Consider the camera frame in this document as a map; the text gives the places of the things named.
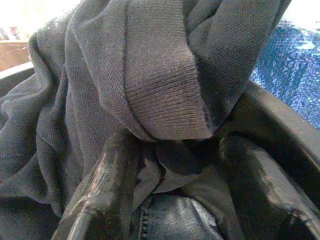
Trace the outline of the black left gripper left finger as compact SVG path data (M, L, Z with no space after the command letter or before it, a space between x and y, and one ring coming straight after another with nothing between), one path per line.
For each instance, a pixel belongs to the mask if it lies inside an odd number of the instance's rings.
M105 143L90 173L65 208L54 240L127 240L132 212L150 194L139 181L142 142L129 131Z

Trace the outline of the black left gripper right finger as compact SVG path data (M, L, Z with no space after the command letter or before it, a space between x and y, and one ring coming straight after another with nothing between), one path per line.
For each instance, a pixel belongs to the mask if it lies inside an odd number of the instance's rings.
M320 211L271 155L241 136L228 136L219 155L247 240L318 240Z

